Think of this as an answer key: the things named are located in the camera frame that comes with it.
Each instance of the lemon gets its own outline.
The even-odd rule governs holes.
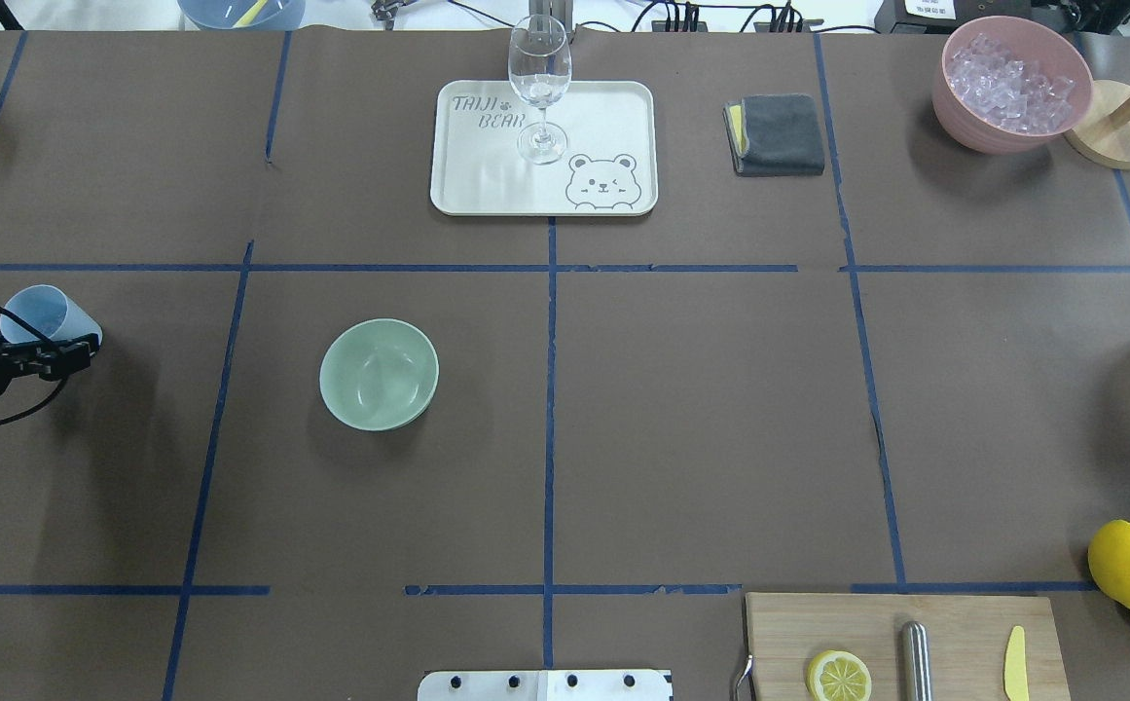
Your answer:
[[[810,660],[806,687],[815,701],[867,701],[872,695],[872,675],[859,657],[826,649]]]
[[[1088,544],[1088,570],[1099,590],[1130,608],[1130,522],[1103,525]]]

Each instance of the white container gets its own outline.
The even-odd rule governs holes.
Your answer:
[[[7,311],[20,317],[50,340],[70,340],[97,334],[102,345],[102,328],[67,294],[52,284],[35,284],[16,293],[7,302]],[[9,317],[0,317],[0,331],[9,343],[38,340]]]

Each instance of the wooden cutting board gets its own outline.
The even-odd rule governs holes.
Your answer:
[[[747,594],[747,641],[760,701],[810,701],[806,667],[826,649],[847,649],[872,675],[872,701],[899,701],[902,625],[929,631],[932,695],[1006,701],[1006,642],[1027,631],[1032,701],[1070,701],[1050,600],[1042,596]]]

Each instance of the cable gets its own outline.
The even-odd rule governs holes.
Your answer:
[[[773,19],[776,18],[776,6],[774,5],[757,6],[757,8],[755,8],[754,10],[750,11],[750,14],[747,15],[747,21],[741,23],[741,28],[739,28],[738,34],[741,34],[742,32],[747,31],[747,27],[750,26],[750,19],[755,18],[755,15],[759,14],[760,10],[771,10],[773,11]]]
[[[606,27],[610,28],[610,31],[612,31],[612,32],[618,32],[618,34],[619,34],[619,32],[621,32],[621,31],[619,31],[619,28],[609,25],[609,23],[601,23],[601,21],[599,21],[599,19],[591,19],[591,21],[579,23],[577,26],[588,26],[588,25],[606,26]]]
[[[16,14],[11,12],[5,0],[0,0],[0,24],[3,28],[12,28],[12,31],[23,31],[24,26],[16,19]]]
[[[32,407],[31,409],[25,409],[12,417],[0,418],[0,425],[7,425],[11,422],[20,421],[20,418],[23,417],[28,417],[32,414],[38,413],[41,409],[44,409],[49,403],[53,403],[53,398],[62,391],[63,387],[67,386],[67,379],[70,378],[66,377],[60,379],[59,384],[53,387],[52,393],[50,393],[45,399],[41,399],[40,403],[36,403],[35,407]]]
[[[876,27],[872,27],[872,26],[867,26],[867,25],[826,26],[824,28],[812,28],[811,32],[815,32],[815,34],[819,34],[820,32],[835,32],[835,31],[838,31],[838,28],[867,28],[868,32],[876,32],[876,34],[880,34],[879,28],[876,28]]]
[[[12,322],[16,322],[18,327],[23,328],[24,331],[32,334],[32,336],[38,338],[41,343],[45,343],[45,347],[49,347],[50,350],[53,350],[55,354],[62,354],[62,349],[61,347],[59,347],[58,343],[50,340],[50,337],[45,336],[43,332],[36,331],[35,327],[32,327],[31,323],[27,323],[25,322],[25,320],[19,319],[16,313],[8,312],[7,310],[0,306],[0,314],[3,314],[5,317],[7,317],[7,319],[12,320]]]
[[[477,8],[470,8],[470,6],[468,6],[466,3],[459,3],[458,0],[447,0],[447,3],[449,5],[457,5],[458,8],[461,8],[462,10],[471,11],[475,15],[483,15],[485,18],[490,19],[490,21],[502,24],[503,26],[506,26],[506,27],[512,27],[511,23],[503,21],[503,19],[497,18],[497,17],[490,17],[490,15],[484,12],[483,10],[479,10]]]
[[[663,9],[666,10],[663,12],[663,26],[666,26],[666,28],[668,28],[668,31],[673,32],[675,28],[679,28],[681,26],[680,14],[677,14],[676,18],[675,18],[675,12],[672,12],[672,10],[677,10],[677,12],[679,12],[680,11],[680,5],[677,5],[675,0],[650,0],[650,3],[646,5],[645,8],[643,8],[642,12],[638,12],[638,17],[635,18],[635,25],[633,25],[632,27],[629,27],[631,32],[638,32],[638,25],[642,23],[642,19],[646,17],[646,12],[650,12],[650,9],[654,8],[655,5],[663,5]],[[754,17],[757,11],[763,10],[765,8],[770,8],[771,10],[773,10],[773,23],[771,23],[771,24],[773,24],[773,32],[776,32],[775,31],[776,10],[781,9],[781,8],[777,8],[777,6],[774,6],[774,5],[759,5],[759,6],[755,6],[755,5],[695,5],[695,3],[685,3],[685,6],[686,6],[686,25],[692,25],[690,19],[689,19],[689,12],[692,10],[694,12],[694,19],[695,19],[694,24],[697,25],[698,10],[701,10],[701,9],[709,9],[709,10],[755,10],[755,11],[751,12],[751,17]],[[801,24],[801,23],[805,21],[803,17],[802,17],[802,12],[797,11],[796,8],[791,8],[791,3],[786,3],[785,5],[785,10],[789,10],[788,19],[789,19],[789,24],[790,25],[794,24],[796,21],[799,23],[799,24]],[[747,28],[747,24],[742,24],[742,28]]]

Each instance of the lemon slice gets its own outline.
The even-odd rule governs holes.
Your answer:
[[[859,657],[826,649],[810,660],[806,687],[817,701],[867,701],[872,695],[872,675]]]

